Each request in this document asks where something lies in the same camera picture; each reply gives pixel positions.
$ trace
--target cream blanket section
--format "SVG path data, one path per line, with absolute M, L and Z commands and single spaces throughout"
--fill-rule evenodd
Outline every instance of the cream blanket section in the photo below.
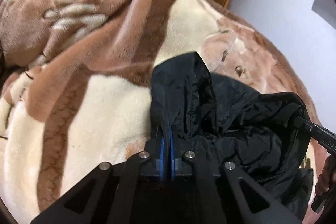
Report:
M 19 224 L 143 149 L 152 70 L 179 54 L 260 92 L 301 92 L 318 121 L 255 30 L 206 0 L 2 0 L 0 41 L 5 67 L 20 67 L 0 99 L 0 196 Z

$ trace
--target black jacket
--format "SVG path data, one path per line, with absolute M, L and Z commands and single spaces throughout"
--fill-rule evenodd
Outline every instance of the black jacket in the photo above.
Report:
M 313 172 L 300 169 L 310 136 L 293 126 L 309 120 L 294 93 L 262 95 L 226 76 L 209 73 L 197 53 L 157 66 L 152 75 L 152 132 L 174 126 L 195 152 L 223 164 L 233 161 L 299 219 L 312 190 Z

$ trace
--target brown and cream blanket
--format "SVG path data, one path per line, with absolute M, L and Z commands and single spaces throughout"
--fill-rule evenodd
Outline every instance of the brown and cream blanket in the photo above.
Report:
M 206 0 L 1 0 L 0 41 L 0 196 L 19 224 L 143 149 L 152 70 L 179 54 L 261 93 L 296 92 L 319 123 L 284 56 Z

